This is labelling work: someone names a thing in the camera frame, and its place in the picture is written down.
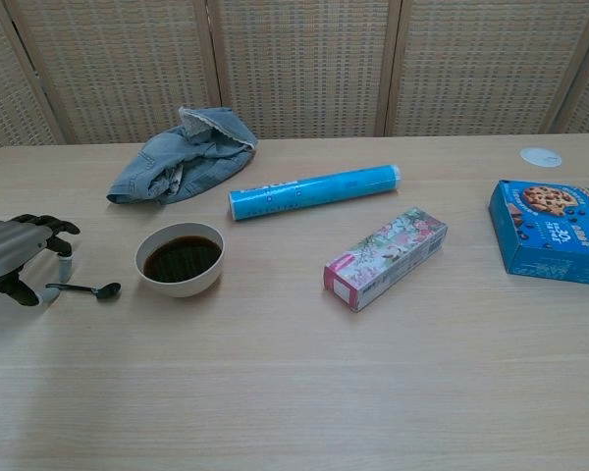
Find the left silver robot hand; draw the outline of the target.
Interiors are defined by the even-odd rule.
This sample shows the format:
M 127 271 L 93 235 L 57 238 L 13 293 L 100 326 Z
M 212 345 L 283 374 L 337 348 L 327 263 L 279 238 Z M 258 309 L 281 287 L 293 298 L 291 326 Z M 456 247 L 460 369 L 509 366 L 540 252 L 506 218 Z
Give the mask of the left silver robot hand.
M 60 233 L 78 235 L 80 229 L 50 215 L 23 214 L 0 221 L 0 292 L 22 306 L 53 302 L 60 294 L 58 288 L 37 292 L 20 279 L 20 272 L 28 261 L 47 249 L 57 254 L 59 282 L 65 283 L 71 275 L 73 248 L 59 238 Z

